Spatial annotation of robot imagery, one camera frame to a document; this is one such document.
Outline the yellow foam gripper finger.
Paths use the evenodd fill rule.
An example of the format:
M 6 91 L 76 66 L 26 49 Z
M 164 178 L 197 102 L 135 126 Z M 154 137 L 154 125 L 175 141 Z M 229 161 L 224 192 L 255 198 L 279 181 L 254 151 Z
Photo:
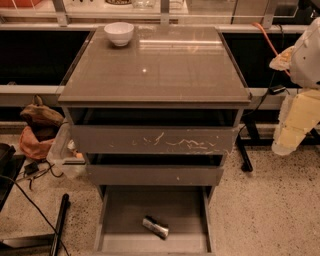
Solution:
M 293 46 L 286 48 L 271 60 L 269 67 L 278 71 L 288 70 L 290 68 L 293 50 Z
M 272 151 L 280 156 L 289 155 L 320 122 L 320 91 L 303 90 L 295 96 L 287 95 L 278 120 Z

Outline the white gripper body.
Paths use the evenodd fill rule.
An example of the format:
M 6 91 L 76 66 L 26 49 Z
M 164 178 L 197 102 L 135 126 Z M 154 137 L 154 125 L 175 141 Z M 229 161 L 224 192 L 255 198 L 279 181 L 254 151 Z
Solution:
M 279 123 L 282 127 L 310 132 L 320 122 L 320 91 L 304 89 L 295 96 L 287 96 L 282 103 Z

